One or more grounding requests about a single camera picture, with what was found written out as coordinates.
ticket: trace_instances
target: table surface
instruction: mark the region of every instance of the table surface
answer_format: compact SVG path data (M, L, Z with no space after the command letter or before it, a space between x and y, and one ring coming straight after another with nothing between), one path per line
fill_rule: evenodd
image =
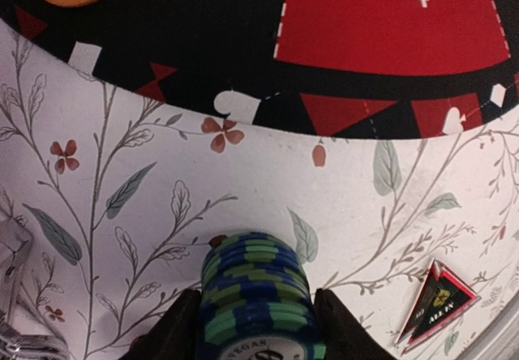
M482 300L409 359L455 358L517 291L517 109L437 139L321 139L156 103L4 23L0 62L0 206L36 237L22 292L77 359L118 358L243 229L298 246L312 289L391 351L445 262Z

